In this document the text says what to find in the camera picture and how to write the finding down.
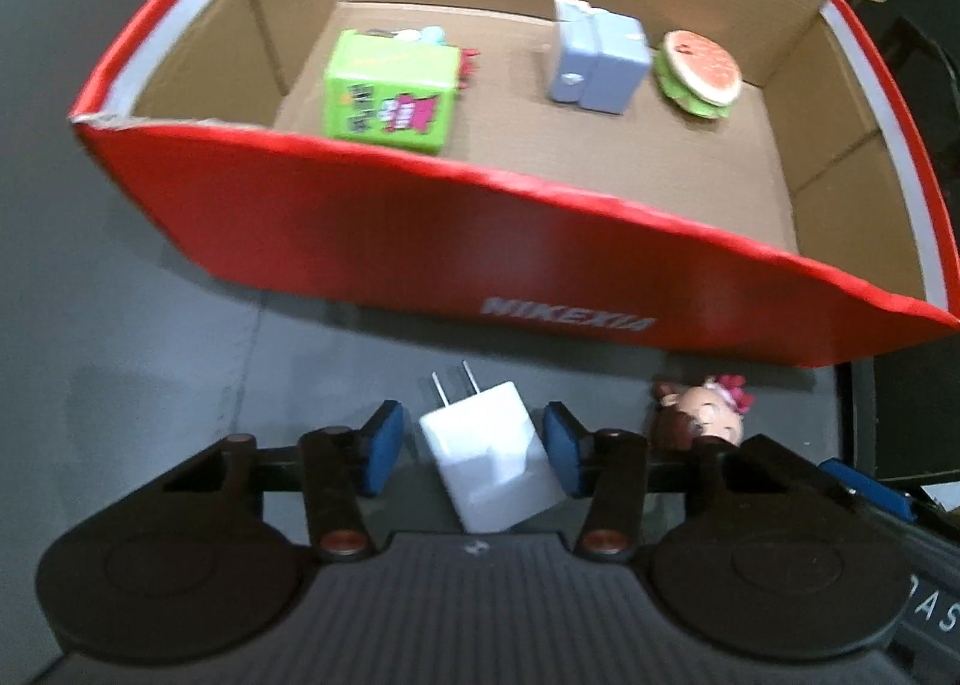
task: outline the doll with brown hair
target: doll with brown hair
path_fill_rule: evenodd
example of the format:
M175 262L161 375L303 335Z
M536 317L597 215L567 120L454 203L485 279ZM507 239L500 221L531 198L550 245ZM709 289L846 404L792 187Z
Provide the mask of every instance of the doll with brown hair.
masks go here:
M656 414L650 426L655 450L688 450L700 436L722 438L733 445L743 440L743 415L754 396L744 391L746 379L736 375L708 376L699 387L655 381L651 395Z

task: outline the metal prong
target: metal prong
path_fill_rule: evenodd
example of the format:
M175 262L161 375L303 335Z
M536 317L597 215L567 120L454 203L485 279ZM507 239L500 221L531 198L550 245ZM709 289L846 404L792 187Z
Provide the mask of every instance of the metal prong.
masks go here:
M433 386L437 388L437 393L440 395L440 400L443 401L443 405L450 405L450 401L446 400L446 393L443 392L443 385L440 384L440 377L437 375L435 370L430 374L430 378L433 379Z
M479 387L479 385L477 384L477 380L476 380L475 378L473 378L473 371L470 370L469 365L467 365L467 360L464 360L463 366L464 366L464 371L467 373L467 378L468 378L469 381L470 381L470 386L472 386L472 388L473 388L473 393L474 393L474 394L480 394L480 387Z

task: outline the copper screw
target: copper screw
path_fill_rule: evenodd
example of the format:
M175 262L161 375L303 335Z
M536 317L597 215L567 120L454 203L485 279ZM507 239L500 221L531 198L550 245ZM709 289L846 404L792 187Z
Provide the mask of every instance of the copper screw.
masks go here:
M627 549L630 542L618 530L598 528L584 536L584 549L594 555L616 555Z
M367 537L356 530L331 530L320 539L320 549L327 554L347 557L367 548Z

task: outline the sandwich toy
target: sandwich toy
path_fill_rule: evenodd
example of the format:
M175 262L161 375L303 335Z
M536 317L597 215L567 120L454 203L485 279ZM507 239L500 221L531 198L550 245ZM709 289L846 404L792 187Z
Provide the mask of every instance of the sandwich toy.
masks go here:
M694 32L668 32L654 56L656 83L687 113L726 118L740 96L740 68L726 50Z

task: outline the doll face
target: doll face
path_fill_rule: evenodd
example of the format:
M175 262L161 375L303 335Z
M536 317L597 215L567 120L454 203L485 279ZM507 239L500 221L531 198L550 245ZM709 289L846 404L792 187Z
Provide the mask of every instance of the doll face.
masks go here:
M669 394L661 405L675 405L692 417L697 435L716 436L731 444L743 439L743 418L714 390L691 387L680 394Z

